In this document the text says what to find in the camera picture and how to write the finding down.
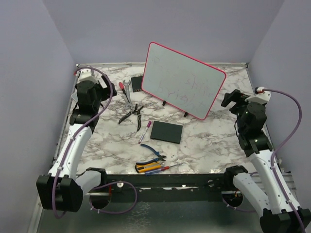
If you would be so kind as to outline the white whiteboard marker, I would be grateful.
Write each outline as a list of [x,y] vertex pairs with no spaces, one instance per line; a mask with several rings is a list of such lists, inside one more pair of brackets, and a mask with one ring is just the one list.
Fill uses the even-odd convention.
[[139,144],[143,141],[143,139],[144,139],[144,137],[145,137],[145,135],[146,135],[148,129],[150,128],[151,124],[152,124],[152,122],[149,121],[148,124],[147,124],[147,126],[146,126],[146,128],[145,128],[144,131],[143,131],[143,134],[141,135],[141,137],[140,137],[140,139],[139,139],[139,141],[138,141]]

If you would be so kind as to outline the pink framed whiteboard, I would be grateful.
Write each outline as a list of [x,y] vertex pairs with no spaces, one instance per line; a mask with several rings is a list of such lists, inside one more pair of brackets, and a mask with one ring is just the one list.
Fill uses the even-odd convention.
[[157,42],[148,47],[141,83],[144,92],[204,120],[226,73]]

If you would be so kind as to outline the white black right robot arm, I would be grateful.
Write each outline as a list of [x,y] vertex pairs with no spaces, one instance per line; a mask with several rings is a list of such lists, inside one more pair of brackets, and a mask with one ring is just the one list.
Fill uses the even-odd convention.
[[252,96],[237,89],[225,93],[221,106],[235,103],[230,112],[237,117],[235,131],[239,145],[256,169],[263,188],[243,166],[228,167],[223,184],[229,190],[238,189],[248,199],[264,233],[304,233],[311,222],[311,212],[301,207],[286,184],[277,163],[277,150],[262,130],[271,92],[258,87]]

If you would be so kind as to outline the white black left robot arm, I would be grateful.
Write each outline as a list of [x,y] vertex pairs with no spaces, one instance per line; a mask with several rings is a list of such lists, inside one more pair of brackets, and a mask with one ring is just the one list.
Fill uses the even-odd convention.
[[117,94],[106,75],[102,75],[102,80],[105,88],[93,78],[75,85],[76,104],[69,118],[68,136],[48,174],[40,175],[36,181],[43,209],[77,212],[89,191],[94,188],[100,192],[107,187],[106,172],[102,168],[88,168],[77,175],[85,146],[94,133],[100,114],[107,108],[102,102],[111,102]]

